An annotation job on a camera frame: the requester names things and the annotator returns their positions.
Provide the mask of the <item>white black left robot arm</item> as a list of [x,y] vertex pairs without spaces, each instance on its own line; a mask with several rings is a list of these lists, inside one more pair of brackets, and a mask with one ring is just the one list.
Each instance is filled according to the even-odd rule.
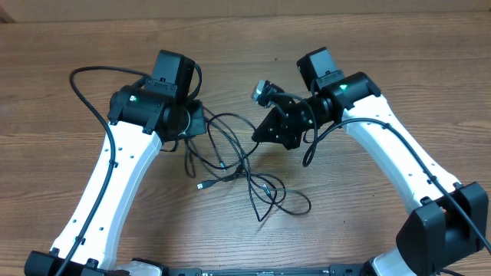
[[120,234],[140,183],[166,142],[178,144],[206,132],[192,59],[172,51],[157,55],[151,74],[125,85],[110,99],[101,122],[106,136],[94,171],[71,220],[47,253],[32,251],[27,276],[167,275],[167,266],[143,258],[117,263]]

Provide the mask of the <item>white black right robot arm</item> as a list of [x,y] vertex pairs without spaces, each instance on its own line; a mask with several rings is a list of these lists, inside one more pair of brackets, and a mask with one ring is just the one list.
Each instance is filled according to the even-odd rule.
[[490,247],[486,191],[477,182],[462,184],[440,166],[398,120],[369,76],[345,75],[326,48],[306,54],[296,65],[310,97],[296,97],[271,81],[259,81],[252,100],[269,113],[252,139],[291,150],[312,131],[314,138],[302,162],[307,166],[317,145],[342,129],[380,167],[408,214],[394,249],[363,264],[331,266],[329,274],[436,275]]

